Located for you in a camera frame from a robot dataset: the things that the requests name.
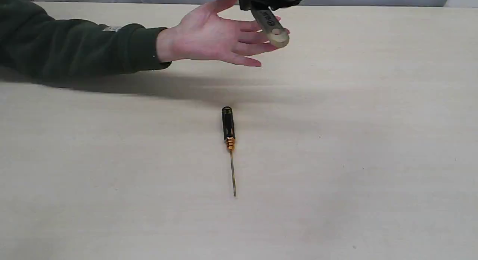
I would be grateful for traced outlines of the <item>dark green sleeved forearm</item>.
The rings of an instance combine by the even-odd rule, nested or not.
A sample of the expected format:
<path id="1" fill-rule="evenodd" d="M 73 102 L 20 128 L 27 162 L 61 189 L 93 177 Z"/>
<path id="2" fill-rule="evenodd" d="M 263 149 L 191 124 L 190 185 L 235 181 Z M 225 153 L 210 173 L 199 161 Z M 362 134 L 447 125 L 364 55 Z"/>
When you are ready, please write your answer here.
<path id="1" fill-rule="evenodd" d="M 164 27 L 110 27 L 54 19 L 36 3 L 0 0 L 1 66 L 34 78 L 101 77 L 166 69 L 156 39 Z"/>

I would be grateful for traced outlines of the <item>open bare human hand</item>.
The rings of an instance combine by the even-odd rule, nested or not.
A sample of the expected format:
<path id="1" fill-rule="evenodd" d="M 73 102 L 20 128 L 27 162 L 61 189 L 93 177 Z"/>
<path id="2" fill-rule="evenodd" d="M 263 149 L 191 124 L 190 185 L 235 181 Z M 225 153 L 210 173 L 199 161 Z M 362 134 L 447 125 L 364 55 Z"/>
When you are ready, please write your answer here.
<path id="1" fill-rule="evenodd" d="M 179 60 L 222 61 L 241 66 L 261 66 L 254 55 L 278 49 L 256 21 L 222 18 L 218 14 L 237 0 L 215 0 L 185 15 L 179 24 L 163 30 L 156 39 L 160 62 Z"/>

